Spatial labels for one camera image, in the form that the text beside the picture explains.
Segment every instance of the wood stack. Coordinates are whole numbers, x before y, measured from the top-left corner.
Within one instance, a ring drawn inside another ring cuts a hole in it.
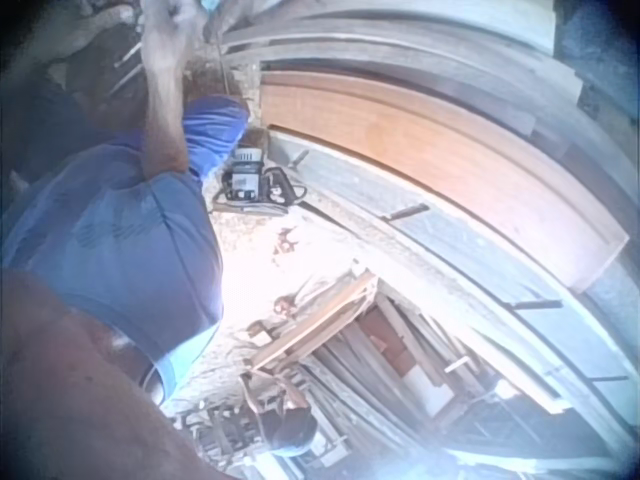
[[[283,1],[248,23],[224,61],[261,66],[269,158],[307,203],[415,318],[632,448],[638,372],[583,299],[637,241],[637,172],[553,58],[553,1]]]

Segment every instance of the chainsaw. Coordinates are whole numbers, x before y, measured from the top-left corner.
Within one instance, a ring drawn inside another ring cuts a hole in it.
[[[222,174],[213,210],[281,217],[306,194],[306,187],[292,185],[282,168],[265,168],[262,149],[239,147]]]

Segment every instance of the curved wooden beam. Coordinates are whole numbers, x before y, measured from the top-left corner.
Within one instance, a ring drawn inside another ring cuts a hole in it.
[[[575,314],[577,314],[581,318],[585,327],[595,333],[604,343],[606,348],[613,354],[613,356],[621,365],[622,370],[624,370],[628,375],[629,379],[634,384],[640,385],[640,376],[634,363],[621,350],[617,341],[615,340],[615,338],[613,338],[610,332],[602,325],[598,318],[594,316],[594,314],[580,301],[580,299],[576,297],[562,283],[560,283],[553,275],[550,275],[548,271],[546,271],[537,262],[531,259],[531,257],[526,255],[522,250],[514,246],[511,242],[506,240],[495,230],[479,221],[476,217],[467,214],[458,206],[446,201],[446,199],[443,199],[438,195],[433,194],[432,192],[424,190],[414,185],[413,183],[374,165],[372,162],[367,162],[364,159],[356,158],[339,150],[329,148],[311,140],[307,140],[285,132],[271,131],[270,139],[270,152],[274,152],[273,159],[276,159],[276,157],[280,156],[276,152],[291,152],[293,154],[293,152],[299,151],[309,152],[307,154],[308,160],[306,159],[305,162],[313,161],[314,154],[319,154],[318,161],[322,161],[327,157],[332,157],[340,162],[344,162],[345,164],[350,164],[361,171],[366,171],[367,173],[375,175],[376,177],[383,179],[385,182],[384,184],[391,184],[393,186],[396,186],[409,193],[411,197],[417,199],[417,201],[423,201],[426,205],[435,206],[443,213],[462,220],[469,229],[478,233],[481,238],[486,239],[486,241],[498,246],[505,253],[513,257],[513,259],[520,262],[524,267],[529,269],[532,274],[540,279],[540,281],[547,284],[549,289],[555,293],[555,297],[553,298],[559,300],[563,305],[563,308],[575,312]],[[284,145],[286,144],[294,145],[295,148],[284,148]],[[309,177],[308,175],[301,175],[300,179],[303,181],[308,181]],[[456,264],[455,259],[451,259],[446,256],[443,258],[445,261],[450,262],[457,268],[462,267],[461,265]]]
[[[271,84],[277,78],[285,85]],[[628,239],[562,168],[480,117],[367,80],[300,77],[335,80],[336,89],[346,89],[338,92],[286,85],[296,78],[267,77],[265,124],[340,145],[401,172],[483,219],[577,291],[597,278]],[[433,119],[420,115],[426,110]]]
[[[628,198],[623,200],[629,204],[608,205],[608,207],[616,213],[620,212],[619,217],[626,220],[629,230],[635,234],[637,211],[631,203],[639,201],[638,174],[622,150],[590,118],[562,95],[553,90],[541,89],[541,85],[535,78],[532,78],[524,69],[515,68],[514,62],[508,58],[485,52],[484,65],[479,68],[476,61],[479,52],[472,45],[465,45],[464,42],[456,42],[455,39],[442,36],[428,38],[433,45],[432,52],[390,45],[327,41],[252,48],[228,54],[225,61],[231,65],[304,59],[373,61],[433,72],[505,98],[516,105],[526,107],[553,126],[560,137],[570,139],[584,152],[589,152],[589,158],[600,166],[601,173],[608,175],[626,192]],[[505,71],[512,72],[509,79],[497,76]],[[585,170],[590,169],[585,169],[584,165],[568,163],[568,168],[596,196],[600,196],[601,192],[606,192],[612,187],[605,175],[587,174],[585,176]]]
[[[482,349],[483,338],[477,331],[490,334],[567,400],[603,438],[614,455],[624,458],[633,451],[631,435],[594,395],[591,387],[515,315],[446,262],[398,234],[392,226],[298,178],[295,171],[287,170],[287,173],[307,184],[308,203],[362,239],[362,259],[382,280],[422,312],[436,318],[443,328],[472,349]],[[498,371],[512,366],[508,357],[492,358],[490,362]],[[504,373],[516,381],[521,378],[513,377],[512,371],[504,370]],[[525,384],[518,386],[529,388]]]
[[[486,33],[438,22],[386,22],[376,20],[313,19],[256,25],[226,33],[222,38],[225,51],[251,43],[300,41],[313,39],[354,40],[397,45],[430,52],[429,38],[438,35],[455,37],[458,42],[474,44],[480,51],[490,50],[526,68],[537,80],[545,82],[565,95],[573,104],[582,91],[582,81],[573,70],[552,57],[520,44]],[[508,76],[509,71],[501,72]]]
[[[296,0],[264,12],[252,22],[269,25],[282,20],[354,12],[404,14],[411,18],[456,22],[504,35],[553,54],[555,14],[529,0]]]

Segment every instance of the blue shirt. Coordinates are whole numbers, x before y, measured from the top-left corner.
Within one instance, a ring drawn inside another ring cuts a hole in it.
[[[147,181],[140,138],[70,158],[3,218],[3,267],[44,280],[68,305],[127,335],[165,398],[222,318],[222,260],[200,178],[228,157],[247,114],[224,97],[185,115],[191,169]]]

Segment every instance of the person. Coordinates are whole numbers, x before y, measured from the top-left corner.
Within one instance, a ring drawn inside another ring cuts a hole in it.
[[[206,15],[196,0],[142,4],[144,136],[105,138],[57,84],[29,82],[28,138],[21,151],[3,149],[3,161],[20,157],[33,184],[3,217],[2,266],[36,275],[94,319],[111,361],[160,403],[222,318],[222,260],[202,180],[229,156],[248,112],[210,96],[183,116],[183,69]]]
[[[88,132],[60,88],[25,82],[42,87],[32,96],[38,111],[23,112],[41,123],[26,122],[17,154],[34,161],[32,172],[60,163],[3,216],[9,478],[231,478],[197,457],[140,386],[155,378],[156,403],[169,398],[222,318],[222,260],[202,179],[230,154],[248,113],[212,96],[183,115],[182,73],[201,7],[142,7],[144,135]],[[5,140],[3,166],[12,152]]]
[[[269,452],[281,457],[296,457],[311,448],[318,431],[318,421],[304,394],[284,375],[272,377],[283,389],[286,402],[278,410],[265,410],[251,389],[251,376],[240,376],[247,405],[253,411],[263,441]]]

